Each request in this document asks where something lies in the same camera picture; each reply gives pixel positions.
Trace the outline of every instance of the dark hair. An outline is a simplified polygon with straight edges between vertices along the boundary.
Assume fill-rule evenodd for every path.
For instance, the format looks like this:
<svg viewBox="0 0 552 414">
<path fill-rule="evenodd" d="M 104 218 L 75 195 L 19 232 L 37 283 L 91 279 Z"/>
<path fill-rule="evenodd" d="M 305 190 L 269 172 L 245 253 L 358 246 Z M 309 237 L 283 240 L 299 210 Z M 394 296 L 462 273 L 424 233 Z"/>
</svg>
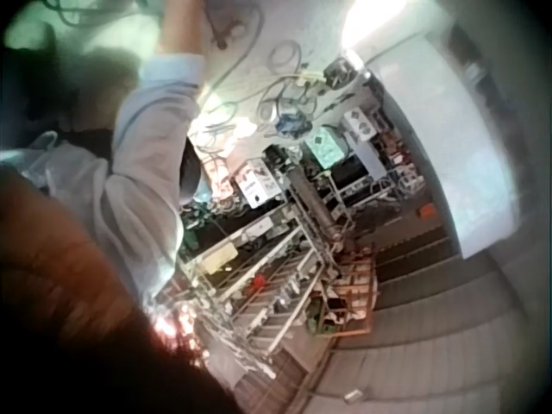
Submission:
<svg viewBox="0 0 552 414">
<path fill-rule="evenodd" d="M 162 346 L 138 310 L 107 335 L 75 335 L 70 341 L 62 340 L 74 308 L 71 301 L 59 293 L 43 292 L 55 296 L 56 305 L 46 317 L 38 317 L 41 323 L 33 323 L 30 313 L 36 311 L 34 304 L 21 299 L 27 295 L 12 293 L 13 284 L 25 285 L 24 280 L 34 275 L 5 272 L 5 268 L 0 272 L 3 400 L 7 406 L 23 412 L 107 408 L 122 412 L 241 413 L 231 393 L 205 369 L 194 367 L 184 348 Z"/>
</svg>

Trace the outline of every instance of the person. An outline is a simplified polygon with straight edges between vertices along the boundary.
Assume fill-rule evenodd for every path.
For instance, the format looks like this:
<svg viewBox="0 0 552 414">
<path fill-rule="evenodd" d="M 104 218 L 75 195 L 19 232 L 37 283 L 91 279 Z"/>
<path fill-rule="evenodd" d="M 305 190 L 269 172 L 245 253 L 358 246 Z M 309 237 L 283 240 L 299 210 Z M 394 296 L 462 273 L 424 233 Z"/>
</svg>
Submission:
<svg viewBox="0 0 552 414">
<path fill-rule="evenodd" d="M 182 237 L 179 171 L 204 69 L 201 7 L 166 0 L 159 54 L 121 109 L 111 166 L 68 144 L 31 148 L 22 175 L 0 163 L 8 410 L 241 412 L 185 348 L 161 342 L 141 308 L 172 274 Z"/>
<path fill-rule="evenodd" d="M 197 156 L 183 162 L 183 154 L 195 155 L 186 134 L 204 74 L 202 6 L 166 0 L 157 53 L 119 110 L 110 163 L 82 147 L 54 144 L 48 134 L 1 155 L 71 211 L 142 305 L 173 276 L 184 234 L 179 206 L 198 187 L 199 174 L 188 171 L 197 171 Z"/>
</svg>

